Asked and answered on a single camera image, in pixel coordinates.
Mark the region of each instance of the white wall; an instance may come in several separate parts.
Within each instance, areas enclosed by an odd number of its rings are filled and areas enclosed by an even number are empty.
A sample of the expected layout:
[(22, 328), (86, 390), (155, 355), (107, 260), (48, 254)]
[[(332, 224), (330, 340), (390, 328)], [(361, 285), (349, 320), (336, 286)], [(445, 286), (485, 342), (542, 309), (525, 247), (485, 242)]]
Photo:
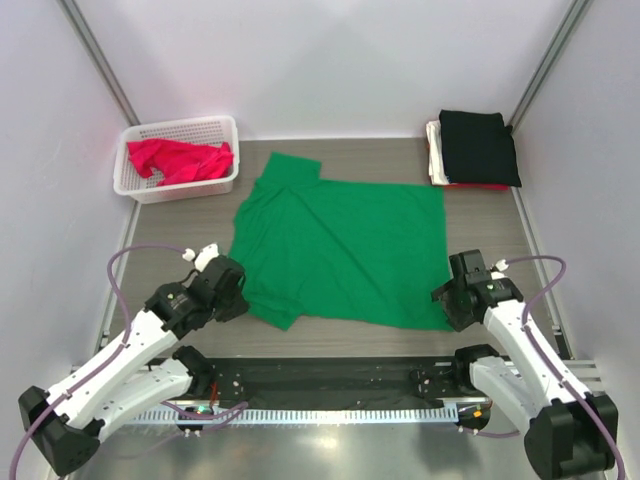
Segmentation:
[(578, 354), (594, 358), (640, 475), (640, 54), (636, 0), (587, 12), (516, 134), (522, 192)]
[[(131, 205), (111, 187), (126, 128), (56, 2), (0, 3), (0, 477), (22, 433), (17, 398), (85, 361), (105, 263)], [(19, 478), (45, 462), (29, 446)]]
[(79, 0), (142, 122), (243, 139), (417, 136), (524, 91), (568, 0)]

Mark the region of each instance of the t-shirt sleeve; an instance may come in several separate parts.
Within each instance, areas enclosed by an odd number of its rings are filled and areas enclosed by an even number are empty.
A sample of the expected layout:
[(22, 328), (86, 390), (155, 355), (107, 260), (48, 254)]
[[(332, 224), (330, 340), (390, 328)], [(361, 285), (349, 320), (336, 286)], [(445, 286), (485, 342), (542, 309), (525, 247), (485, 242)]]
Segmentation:
[(280, 185), (313, 185), (320, 179), (321, 167), (315, 160), (274, 152), (260, 180)]

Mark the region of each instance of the red folded cloth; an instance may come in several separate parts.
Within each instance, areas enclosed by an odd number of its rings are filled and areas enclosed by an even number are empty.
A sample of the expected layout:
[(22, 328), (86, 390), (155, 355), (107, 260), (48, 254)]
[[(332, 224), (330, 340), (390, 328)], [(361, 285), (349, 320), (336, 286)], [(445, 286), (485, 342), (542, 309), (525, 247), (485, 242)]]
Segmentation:
[(444, 185), (444, 188), (485, 188), (487, 190), (498, 190), (504, 192), (509, 190), (508, 185), (498, 185), (491, 183), (452, 183), (450, 185)]

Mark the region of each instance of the white folded cloth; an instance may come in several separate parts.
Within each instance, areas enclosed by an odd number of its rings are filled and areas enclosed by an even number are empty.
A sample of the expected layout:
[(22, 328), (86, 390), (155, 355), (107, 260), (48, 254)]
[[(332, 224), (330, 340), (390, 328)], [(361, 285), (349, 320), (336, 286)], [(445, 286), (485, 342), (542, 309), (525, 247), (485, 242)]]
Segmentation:
[(429, 142), (429, 177), (431, 178), (431, 184), (450, 185), (444, 173), (440, 120), (427, 123), (427, 140)]

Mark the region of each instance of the white cable connector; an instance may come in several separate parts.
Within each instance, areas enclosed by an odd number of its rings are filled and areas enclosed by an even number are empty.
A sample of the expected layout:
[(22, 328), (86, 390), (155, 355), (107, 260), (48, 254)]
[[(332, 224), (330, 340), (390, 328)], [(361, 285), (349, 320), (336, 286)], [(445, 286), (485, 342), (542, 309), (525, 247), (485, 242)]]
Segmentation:
[(194, 252), (190, 248), (187, 248), (182, 254), (182, 258), (184, 258), (187, 262), (193, 262), (193, 260), (195, 260), (196, 258), (196, 252)]
[(507, 263), (506, 259), (502, 259), (502, 260), (498, 260), (495, 265), (493, 266), (493, 269), (496, 269), (499, 272), (504, 272), (507, 268), (509, 268), (509, 264)]
[(205, 267), (209, 264), (209, 262), (214, 258), (218, 257), (219, 255), (220, 255), (220, 251), (218, 249), (217, 243), (212, 243), (211, 245), (207, 245), (202, 250), (200, 250), (200, 253), (198, 253), (198, 256), (193, 262), (194, 265), (196, 266), (196, 270), (198, 270), (199, 272), (202, 272), (205, 269)]

